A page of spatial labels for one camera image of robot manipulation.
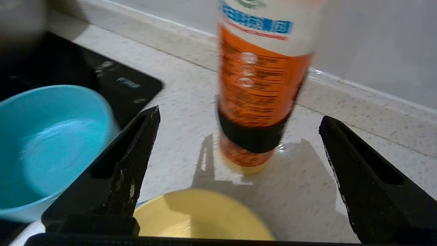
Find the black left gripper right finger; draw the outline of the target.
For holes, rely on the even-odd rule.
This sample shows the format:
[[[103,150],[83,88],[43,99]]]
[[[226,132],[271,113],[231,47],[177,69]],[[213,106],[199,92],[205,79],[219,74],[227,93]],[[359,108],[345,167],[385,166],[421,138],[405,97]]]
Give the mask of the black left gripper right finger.
[[[319,134],[362,244],[436,244],[434,198],[341,121],[324,116]]]

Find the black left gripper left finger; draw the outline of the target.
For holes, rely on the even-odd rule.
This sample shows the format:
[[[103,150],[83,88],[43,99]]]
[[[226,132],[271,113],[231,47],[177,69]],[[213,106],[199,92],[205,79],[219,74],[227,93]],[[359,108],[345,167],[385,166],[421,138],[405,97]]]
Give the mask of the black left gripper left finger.
[[[159,106],[135,116],[43,213],[45,231],[81,216],[132,216],[159,124]]]

